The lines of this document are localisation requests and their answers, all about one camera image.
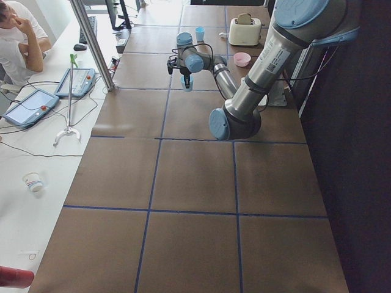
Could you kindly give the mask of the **teach pendant tablet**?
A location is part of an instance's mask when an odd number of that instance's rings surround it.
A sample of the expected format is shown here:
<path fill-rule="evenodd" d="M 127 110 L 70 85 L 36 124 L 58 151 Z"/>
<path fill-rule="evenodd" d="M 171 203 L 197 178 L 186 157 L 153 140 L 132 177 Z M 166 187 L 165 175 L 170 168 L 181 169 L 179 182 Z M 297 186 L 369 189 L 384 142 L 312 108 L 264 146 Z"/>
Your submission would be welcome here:
<path fill-rule="evenodd" d="M 93 68 L 74 68 L 72 78 L 72 99 L 84 97 L 95 83 L 96 71 Z M 70 69 L 68 68 L 54 92 L 60 99 L 68 98 Z"/>
<path fill-rule="evenodd" d="M 42 89 L 33 91 L 5 113 L 5 120 L 20 129 L 42 119 L 59 102 L 59 97 Z"/>

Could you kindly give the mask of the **black monitor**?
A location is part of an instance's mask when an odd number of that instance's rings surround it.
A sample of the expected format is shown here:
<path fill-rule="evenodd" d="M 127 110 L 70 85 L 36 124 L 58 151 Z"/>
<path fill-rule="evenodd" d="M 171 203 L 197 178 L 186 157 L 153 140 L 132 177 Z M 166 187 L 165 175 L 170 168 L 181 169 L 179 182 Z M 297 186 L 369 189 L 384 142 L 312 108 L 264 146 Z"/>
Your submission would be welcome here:
<path fill-rule="evenodd" d="M 131 30 L 132 25 L 124 0 L 105 0 L 105 4 L 112 29 L 114 31 Z"/>

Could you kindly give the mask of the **far teach pendant tablet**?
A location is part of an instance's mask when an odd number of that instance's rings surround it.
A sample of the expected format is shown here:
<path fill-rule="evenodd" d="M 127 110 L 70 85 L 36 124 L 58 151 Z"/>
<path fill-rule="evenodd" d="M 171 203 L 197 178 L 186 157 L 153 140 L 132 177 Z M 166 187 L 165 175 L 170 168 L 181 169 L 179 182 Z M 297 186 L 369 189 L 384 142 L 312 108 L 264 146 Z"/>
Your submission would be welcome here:
<path fill-rule="evenodd" d="M 84 97 L 95 83 L 96 71 L 93 68 L 74 68 L 72 78 L 72 99 Z M 68 98 L 70 69 L 68 68 L 54 92 L 60 99 Z"/>

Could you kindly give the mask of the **black computer mouse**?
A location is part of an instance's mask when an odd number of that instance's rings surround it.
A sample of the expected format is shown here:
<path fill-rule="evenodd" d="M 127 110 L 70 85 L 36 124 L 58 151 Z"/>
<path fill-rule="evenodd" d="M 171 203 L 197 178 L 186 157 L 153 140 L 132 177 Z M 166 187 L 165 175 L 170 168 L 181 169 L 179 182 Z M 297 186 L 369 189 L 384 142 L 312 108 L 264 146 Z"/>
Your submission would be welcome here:
<path fill-rule="evenodd" d="M 74 51 L 85 51 L 86 49 L 87 49 L 87 45 L 82 44 L 82 43 L 77 43 L 73 47 Z"/>

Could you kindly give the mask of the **seated person white shirt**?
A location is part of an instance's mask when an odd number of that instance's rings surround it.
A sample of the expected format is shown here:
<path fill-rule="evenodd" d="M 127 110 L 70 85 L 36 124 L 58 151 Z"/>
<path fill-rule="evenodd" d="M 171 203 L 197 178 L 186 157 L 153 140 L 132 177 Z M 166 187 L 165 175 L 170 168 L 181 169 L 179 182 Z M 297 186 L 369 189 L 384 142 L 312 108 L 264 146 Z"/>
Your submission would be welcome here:
<path fill-rule="evenodd" d="M 14 85 L 25 85 L 43 71 L 51 42 L 30 10 L 16 1 L 1 1 L 1 65 Z"/>

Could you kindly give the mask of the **red cylinder object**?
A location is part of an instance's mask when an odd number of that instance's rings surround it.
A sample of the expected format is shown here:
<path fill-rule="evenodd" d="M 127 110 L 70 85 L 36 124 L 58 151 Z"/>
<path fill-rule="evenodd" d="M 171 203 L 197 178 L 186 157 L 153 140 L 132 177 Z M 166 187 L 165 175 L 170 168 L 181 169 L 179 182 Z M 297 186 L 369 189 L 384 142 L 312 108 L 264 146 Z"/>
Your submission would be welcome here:
<path fill-rule="evenodd" d="M 1 266 L 1 287 L 24 289 L 32 284 L 34 277 L 33 271 Z"/>

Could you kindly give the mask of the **cream toaster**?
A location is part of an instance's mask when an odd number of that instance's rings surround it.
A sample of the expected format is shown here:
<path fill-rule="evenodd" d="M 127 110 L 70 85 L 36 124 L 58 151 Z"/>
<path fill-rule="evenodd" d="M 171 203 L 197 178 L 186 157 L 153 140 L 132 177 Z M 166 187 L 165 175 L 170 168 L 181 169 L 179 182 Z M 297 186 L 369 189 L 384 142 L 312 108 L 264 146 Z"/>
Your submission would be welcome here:
<path fill-rule="evenodd" d="M 261 21 L 251 19 L 250 24 L 238 24 L 237 18 L 231 19 L 228 42 L 234 46 L 257 46 L 259 44 Z"/>

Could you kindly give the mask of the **aluminium frame post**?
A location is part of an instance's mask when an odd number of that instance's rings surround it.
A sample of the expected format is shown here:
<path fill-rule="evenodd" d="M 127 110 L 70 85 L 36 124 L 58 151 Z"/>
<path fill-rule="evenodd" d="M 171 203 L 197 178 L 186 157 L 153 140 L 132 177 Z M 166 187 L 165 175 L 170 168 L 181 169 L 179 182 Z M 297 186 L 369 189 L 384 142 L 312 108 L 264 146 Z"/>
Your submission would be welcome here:
<path fill-rule="evenodd" d="M 106 86 L 106 90 L 108 92 L 111 92 L 114 90 L 115 85 L 112 80 L 111 74 L 106 66 L 106 62 L 104 61 L 104 57 L 99 47 L 98 40 L 93 33 L 93 29 L 89 23 L 84 4 L 81 0 L 70 0 L 70 4 L 75 14 L 75 17 L 78 20 L 79 26 L 82 29 L 84 35 L 86 36 L 87 44 L 95 61 L 95 65 L 97 66 L 101 78 Z"/>

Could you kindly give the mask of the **light blue standing cup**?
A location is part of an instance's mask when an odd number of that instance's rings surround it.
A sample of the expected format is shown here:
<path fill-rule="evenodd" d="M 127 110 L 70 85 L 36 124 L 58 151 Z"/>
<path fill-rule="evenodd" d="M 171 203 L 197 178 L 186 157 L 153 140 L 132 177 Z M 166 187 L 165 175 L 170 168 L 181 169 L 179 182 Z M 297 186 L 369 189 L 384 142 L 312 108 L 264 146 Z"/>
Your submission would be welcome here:
<path fill-rule="evenodd" d="M 205 36 L 205 29 L 203 27 L 196 27 L 195 28 L 195 37 L 197 42 L 203 42 Z"/>

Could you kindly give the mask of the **pink bowl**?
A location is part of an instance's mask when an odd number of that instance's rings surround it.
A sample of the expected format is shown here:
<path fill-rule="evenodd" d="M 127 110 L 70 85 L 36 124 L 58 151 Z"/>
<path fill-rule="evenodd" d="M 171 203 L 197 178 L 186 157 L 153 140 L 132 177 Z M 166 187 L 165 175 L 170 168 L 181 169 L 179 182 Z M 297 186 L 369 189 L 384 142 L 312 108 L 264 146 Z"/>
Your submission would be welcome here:
<path fill-rule="evenodd" d="M 233 55 L 233 61 L 238 67 L 246 67 L 251 61 L 251 56 L 246 52 L 238 52 Z"/>

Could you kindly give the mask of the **near teach pendant tablet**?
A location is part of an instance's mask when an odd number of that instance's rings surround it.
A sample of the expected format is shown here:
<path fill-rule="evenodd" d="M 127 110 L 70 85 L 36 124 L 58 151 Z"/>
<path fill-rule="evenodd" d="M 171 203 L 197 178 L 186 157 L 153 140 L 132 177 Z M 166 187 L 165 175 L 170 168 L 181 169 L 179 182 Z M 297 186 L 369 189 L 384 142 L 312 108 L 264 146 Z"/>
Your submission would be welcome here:
<path fill-rule="evenodd" d="M 59 97 L 42 89 L 33 91 L 5 113 L 5 120 L 20 129 L 42 119 L 59 102 Z"/>

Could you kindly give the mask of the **metal stand green clip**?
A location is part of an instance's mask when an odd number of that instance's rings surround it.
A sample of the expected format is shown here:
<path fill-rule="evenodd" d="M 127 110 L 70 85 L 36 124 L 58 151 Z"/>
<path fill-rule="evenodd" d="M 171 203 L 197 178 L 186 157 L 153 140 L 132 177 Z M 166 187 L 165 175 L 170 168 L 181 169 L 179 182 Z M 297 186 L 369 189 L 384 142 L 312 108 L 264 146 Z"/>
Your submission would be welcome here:
<path fill-rule="evenodd" d="M 74 66 L 77 67 L 77 64 L 76 64 L 76 58 L 77 58 L 77 55 L 76 54 L 70 54 L 70 71 L 69 71 L 69 86 L 68 86 L 68 110 L 67 110 L 67 118 L 66 118 L 66 128 L 63 130 L 63 131 L 60 131 L 55 139 L 54 139 L 54 143 L 53 143 L 53 146 L 56 147 L 59 142 L 60 142 L 60 139 L 64 136 L 71 136 L 71 135 L 75 135 L 76 138 L 78 139 L 78 141 L 80 142 L 81 141 L 81 134 L 80 132 L 73 128 L 70 124 L 71 124 L 71 104 L 72 104 L 72 88 L 73 88 L 73 70 L 74 70 Z"/>

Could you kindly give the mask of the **white paper cup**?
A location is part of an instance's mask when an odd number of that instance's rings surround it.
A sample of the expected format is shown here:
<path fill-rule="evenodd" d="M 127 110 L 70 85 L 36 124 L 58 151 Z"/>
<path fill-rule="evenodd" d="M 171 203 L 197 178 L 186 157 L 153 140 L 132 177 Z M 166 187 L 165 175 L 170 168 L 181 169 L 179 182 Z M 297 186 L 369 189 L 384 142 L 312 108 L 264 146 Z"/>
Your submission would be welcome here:
<path fill-rule="evenodd" d="M 36 172 L 31 172 L 23 176 L 23 182 L 31 192 L 39 192 L 43 188 L 43 182 Z"/>

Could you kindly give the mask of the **light blue cup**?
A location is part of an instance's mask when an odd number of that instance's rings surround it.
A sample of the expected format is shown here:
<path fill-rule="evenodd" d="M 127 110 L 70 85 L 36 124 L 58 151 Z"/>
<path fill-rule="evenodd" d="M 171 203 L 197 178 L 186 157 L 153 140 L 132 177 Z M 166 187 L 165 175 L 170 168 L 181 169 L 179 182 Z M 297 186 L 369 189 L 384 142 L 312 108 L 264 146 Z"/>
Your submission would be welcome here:
<path fill-rule="evenodd" d="M 196 27 L 195 28 L 195 37 L 197 42 L 203 42 L 205 36 L 205 29 L 203 27 Z"/>
<path fill-rule="evenodd" d="M 182 89 L 184 92 L 191 92 L 192 91 L 192 88 L 193 88 L 193 82 L 194 82 L 194 78 L 193 76 L 191 75 L 191 81 L 190 81 L 190 85 L 188 85 L 188 88 L 184 88 L 183 87 L 183 76 L 181 76 L 181 86 L 182 86 Z"/>

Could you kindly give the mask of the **toast slice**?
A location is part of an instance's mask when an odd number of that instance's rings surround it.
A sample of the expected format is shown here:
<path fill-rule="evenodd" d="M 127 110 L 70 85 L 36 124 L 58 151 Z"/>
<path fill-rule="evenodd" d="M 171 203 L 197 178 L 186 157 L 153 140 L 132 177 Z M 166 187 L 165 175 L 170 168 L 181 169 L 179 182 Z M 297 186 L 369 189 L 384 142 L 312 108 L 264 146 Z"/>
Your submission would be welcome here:
<path fill-rule="evenodd" d="M 241 13 L 237 17 L 237 23 L 241 25 L 251 25 L 252 18 L 249 13 Z"/>

